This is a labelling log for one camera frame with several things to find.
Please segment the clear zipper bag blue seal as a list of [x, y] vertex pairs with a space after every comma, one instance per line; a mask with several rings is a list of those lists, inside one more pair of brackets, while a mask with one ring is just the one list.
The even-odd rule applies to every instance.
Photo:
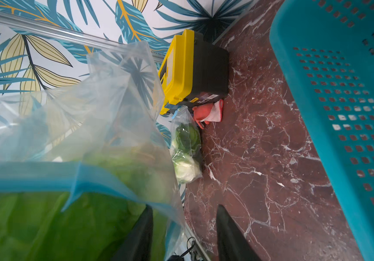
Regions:
[[189, 108], [178, 108], [171, 121], [170, 154], [179, 183], [191, 183], [202, 177], [201, 148], [201, 134]]

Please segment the chinese cabbage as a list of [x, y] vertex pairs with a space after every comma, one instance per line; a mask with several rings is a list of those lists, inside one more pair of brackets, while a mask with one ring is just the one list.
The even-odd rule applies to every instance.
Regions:
[[[107, 169], [153, 201], [169, 200], [166, 146], [105, 150], [87, 162]], [[66, 191], [0, 192], [0, 261], [108, 261], [123, 245], [145, 204], [84, 192], [69, 207]]]
[[193, 156], [201, 149], [200, 132], [193, 124], [180, 124], [174, 137], [174, 146], [178, 151]]
[[172, 158], [178, 183], [187, 184], [202, 177], [201, 166], [188, 154], [176, 154]]

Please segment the chinese cabbage back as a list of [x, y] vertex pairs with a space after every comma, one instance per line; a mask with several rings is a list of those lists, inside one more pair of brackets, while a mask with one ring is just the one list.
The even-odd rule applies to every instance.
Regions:
[[[107, 169], [153, 201], [169, 200], [166, 146], [105, 150], [87, 162]], [[0, 261], [108, 261], [123, 245], [145, 204], [84, 192], [69, 207], [66, 191], [0, 192]]]

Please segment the chinese cabbage front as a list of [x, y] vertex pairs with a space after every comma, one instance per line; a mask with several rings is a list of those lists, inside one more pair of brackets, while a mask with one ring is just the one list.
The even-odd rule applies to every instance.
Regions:
[[202, 177], [201, 166], [188, 154], [176, 154], [172, 158], [178, 183], [187, 184]]

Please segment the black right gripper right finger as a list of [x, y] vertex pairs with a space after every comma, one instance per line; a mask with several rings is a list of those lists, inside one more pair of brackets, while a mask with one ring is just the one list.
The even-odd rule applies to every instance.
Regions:
[[217, 208], [216, 229], [220, 261], [261, 261], [221, 204]]

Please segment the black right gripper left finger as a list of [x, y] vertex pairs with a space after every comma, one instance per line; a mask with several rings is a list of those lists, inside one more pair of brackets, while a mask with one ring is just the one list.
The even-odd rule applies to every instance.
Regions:
[[147, 205], [111, 261], [150, 261], [153, 226], [153, 210]]

